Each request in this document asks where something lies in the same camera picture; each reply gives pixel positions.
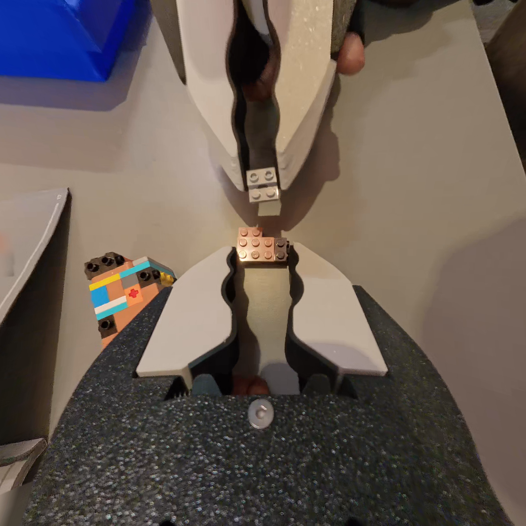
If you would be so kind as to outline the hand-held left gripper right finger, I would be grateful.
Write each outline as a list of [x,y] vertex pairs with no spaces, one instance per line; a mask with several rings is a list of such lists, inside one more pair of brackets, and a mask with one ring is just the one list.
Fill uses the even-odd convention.
[[299,377],[380,376],[388,368],[351,281],[301,243],[290,247],[285,354]]

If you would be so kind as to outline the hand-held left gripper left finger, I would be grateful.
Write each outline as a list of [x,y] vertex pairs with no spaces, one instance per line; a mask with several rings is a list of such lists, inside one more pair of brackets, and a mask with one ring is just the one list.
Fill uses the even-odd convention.
[[136,368],[138,377],[232,376],[239,359],[236,258],[234,247],[220,248],[175,282]]

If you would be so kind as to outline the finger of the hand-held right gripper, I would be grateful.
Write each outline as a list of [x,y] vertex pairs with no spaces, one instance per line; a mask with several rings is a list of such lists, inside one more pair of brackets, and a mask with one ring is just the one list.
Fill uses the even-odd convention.
[[309,155],[335,76],[333,1],[267,1],[267,12],[280,51],[276,155],[287,190]]
[[213,160],[245,191],[240,146],[233,126],[235,96],[227,50],[235,21],[233,1],[177,1],[186,86],[201,115]]

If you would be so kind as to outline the small brick assembly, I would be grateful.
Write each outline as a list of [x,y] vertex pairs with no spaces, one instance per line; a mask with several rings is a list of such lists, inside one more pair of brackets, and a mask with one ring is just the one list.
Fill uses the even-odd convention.
[[286,265],[290,241],[267,236],[262,227],[240,227],[236,243],[238,261],[242,265]]

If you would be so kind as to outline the grey bracket brick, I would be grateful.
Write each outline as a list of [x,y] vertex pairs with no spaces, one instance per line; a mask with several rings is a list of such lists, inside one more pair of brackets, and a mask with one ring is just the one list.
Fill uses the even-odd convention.
[[276,168],[246,171],[249,202],[257,208],[259,217],[277,217],[281,213],[281,189]]

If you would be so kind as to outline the blue plastic bin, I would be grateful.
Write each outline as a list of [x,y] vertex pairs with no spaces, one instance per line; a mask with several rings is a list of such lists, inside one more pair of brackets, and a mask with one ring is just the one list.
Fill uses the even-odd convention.
[[1,1],[1,76],[106,82],[150,18],[149,1]]

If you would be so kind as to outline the grey desk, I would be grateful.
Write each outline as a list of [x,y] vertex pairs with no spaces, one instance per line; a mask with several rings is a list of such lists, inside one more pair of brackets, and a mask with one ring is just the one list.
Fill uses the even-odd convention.
[[[257,213],[208,153],[154,19],[108,82],[1,78],[1,199],[68,187],[52,431],[100,349],[83,263],[181,274]],[[365,8],[278,227],[363,286],[441,373],[496,495],[525,525],[525,176],[468,2]]]

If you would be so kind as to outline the person's right hand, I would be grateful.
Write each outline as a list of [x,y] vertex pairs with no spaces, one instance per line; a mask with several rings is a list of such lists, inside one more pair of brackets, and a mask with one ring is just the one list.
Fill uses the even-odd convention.
[[[337,57],[337,72],[347,76],[359,73],[365,65],[365,47],[361,35],[355,31],[345,34],[344,42]],[[242,92],[250,102],[262,102],[271,97],[277,80],[279,58],[275,47],[269,50],[269,58],[253,82],[242,84]]]

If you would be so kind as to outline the multicoloured brick model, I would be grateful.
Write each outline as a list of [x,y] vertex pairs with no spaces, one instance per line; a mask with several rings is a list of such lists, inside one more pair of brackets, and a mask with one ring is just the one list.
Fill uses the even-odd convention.
[[145,256],[129,259],[113,251],[84,263],[90,298],[104,350],[163,289],[175,273]]

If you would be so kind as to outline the grey instruction booklet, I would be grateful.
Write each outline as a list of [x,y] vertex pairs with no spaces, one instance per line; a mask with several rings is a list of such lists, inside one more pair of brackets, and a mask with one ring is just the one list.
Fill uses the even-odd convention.
[[1,201],[1,499],[49,436],[69,212],[66,188]]

